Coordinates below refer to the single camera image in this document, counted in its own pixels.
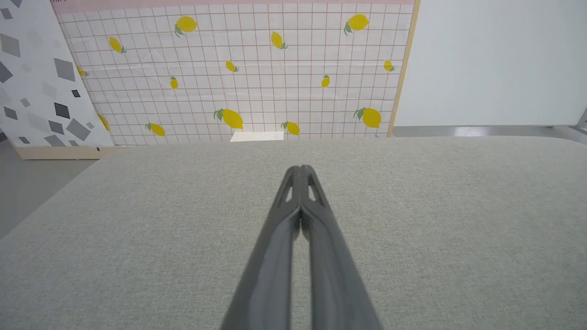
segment lemon pattern backdrop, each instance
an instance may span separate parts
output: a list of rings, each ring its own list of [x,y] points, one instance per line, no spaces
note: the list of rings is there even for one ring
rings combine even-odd
[[[214,4],[58,15],[119,146],[385,137],[413,4]]]

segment pink border strip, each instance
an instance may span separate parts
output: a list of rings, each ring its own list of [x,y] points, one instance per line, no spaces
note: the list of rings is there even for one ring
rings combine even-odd
[[[209,5],[209,4],[282,4],[278,0],[51,0],[56,14],[71,14],[75,12],[96,12],[112,9],[148,8],[161,6]],[[295,1],[299,4],[327,3],[327,4],[391,4],[413,5],[415,0],[326,0]]]

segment yellow lemon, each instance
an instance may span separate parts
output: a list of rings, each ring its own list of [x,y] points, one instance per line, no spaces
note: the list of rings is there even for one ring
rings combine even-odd
[[[379,128],[379,124],[381,124],[381,114],[375,109],[371,109],[369,107],[362,108],[355,111],[353,117],[355,115],[357,118],[359,118],[359,120],[361,117],[363,117],[363,123],[365,123],[365,125],[368,127]]]
[[[390,60],[385,61],[385,63],[383,64],[383,68],[389,72],[394,71],[396,69],[396,67],[392,65],[392,62]]]
[[[177,79],[174,76],[172,76],[171,77],[171,88],[176,89],[177,88],[177,85],[178,85],[177,84]]]
[[[163,129],[163,127],[161,127],[157,124],[149,123],[149,124],[146,124],[145,127],[148,130],[153,131],[153,133],[155,133],[156,135],[165,136],[165,130]]]
[[[288,130],[289,134],[299,135],[299,126],[294,122],[285,122],[281,124],[281,127]]]
[[[284,39],[281,37],[281,35],[275,31],[273,31],[273,34],[271,35],[271,43],[273,43],[273,45],[279,49],[286,49],[287,45],[284,42]]]
[[[367,24],[369,24],[369,20],[367,16],[363,14],[357,14],[350,18],[350,20],[345,25],[345,35],[347,32],[353,33],[353,31],[359,31],[364,29]]]
[[[224,118],[224,122],[233,129],[243,129],[241,115],[230,109],[221,108],[220,110],[216,110],[214,112],[214,118],[218,118],[218,120]]]
[[[184,32],[192,32],[195,30],[196,26],[198,26],[198,22],[194,21],[193,18],[189,16],[182,16],[176,22],[176,36],[179,38],[179,36],[183,35]]]
[[[238,71],[238,67],[234,66],[234,64],[232,64],[232,62],[230,62],[229,60],[226,61],[226,68],[228,69],[228,71],[232,71],[232,72]]]
[[[78,72],[78,73],[79,73],[79,75],[80,75],[80,76],[82,76],[82,77],[87,77],[87,76],[89,76],[89,75],[90,75],[89,73],[85,72],[85,71],[82,69],[82,67],[81,67],[81,66],[78,66],[78,67],[77,67],[77,72]]]
[[[106,130],[110,130],[110,125],[108,124],[108,120],[106,120],[106,118],[104,118],[104,116],[102,116],[100,114],[98,114],[98,117],[100,117],[100,120],[104,124],[104,127],[106,128]]]
[[[330,84],[330,77],[328,75],[324,75],[324,79],[322,79],[322,88],[328,87]]]
[[[120,42],[118,42],[116,38],[110,37],[110,47],[112,47],[112,49],[116,50],[118,53],[126,53],[126,49],[121,46]]]

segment white panel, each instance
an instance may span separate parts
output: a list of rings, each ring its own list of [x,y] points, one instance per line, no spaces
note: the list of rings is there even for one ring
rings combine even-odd
[[[395,125],[577,124],[586,17],[584,0],[422,0]]]

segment gray diamond shape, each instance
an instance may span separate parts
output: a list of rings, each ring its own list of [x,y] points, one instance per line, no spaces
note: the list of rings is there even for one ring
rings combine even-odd
[[[22,0],[10,0],[17,8],[21,7]]]
[[[77,137],[81,141],[85,141],[87,136],[90,135],[90,130],[85,128],[75,119],[72,119],[72,122],[69,123],[68,128],[66,128],[66,130],[68,130],[69,133],[75,135],[75,137]]]
[[[65,135],[63,133],[63,126],[60,123],[49,121],[49,128],[51,128],[51,131],[53,131],[55,133]]]
[[[10,14],[10,10],[8,8],[2,8],[0,9],[0,12],[2,12],[4,19],[12,19],[12,14]]]
[[[75,74],[73,71],[73,63],[68,60],[56,59],[53,58],[55,61],[55,69],[57,70],[57,77],[71,80],[72,82],[75,81]]]
[[[2,51],[16,56],[21,57],[21,47],[19,46],[18,39],[11,36],[0,33],[0,43],[2,44]]]
[[[9,107],[4,107],[4,113],[6,114],[6,117],[18,120],[18,117],[16,116],[16,111],[10,109]]]
[[[45,138],[45,140],[47,142],[49,142],[49,144],[52,147],[65,147],[65,144],[59,140],[59,138],[57,137],[57,135],[51,135]]]
[[[43,39],[35,30],[30,30],[26,33],[27,38],[29,38],[30,42],[33,44],[34,47],[38,48],[43,45]]]
[[[4,88],[0,87],[0,105],[2,105],[4,103],[8,103],[10,101],[11,101],[11,99],[10,99],[10,97],[8,97],[8,93],[6,93]]]
[[[47,134],[51,133],[51,130],[49,129],[49,122],[47,119],[37,116],[34,113],[30,112],[27,114],[27,117],[29,120],[29,124],[32,128],[40,130]]]
[[[68,107],[64,106],[64,105],[60,105],[59,103],[54,103],[54,104],[55,104],[55,114],[58,115],[59,117],[69,119]]]
[[[41,93],[54,99],[57,97],[57,88],[49,85],[46,82],[43,82],[43,87],[41,88]]]
[[[12,72],[8,70],[4,63],[0,62],[0,82],[5,83],[10,77],[12,77]]]

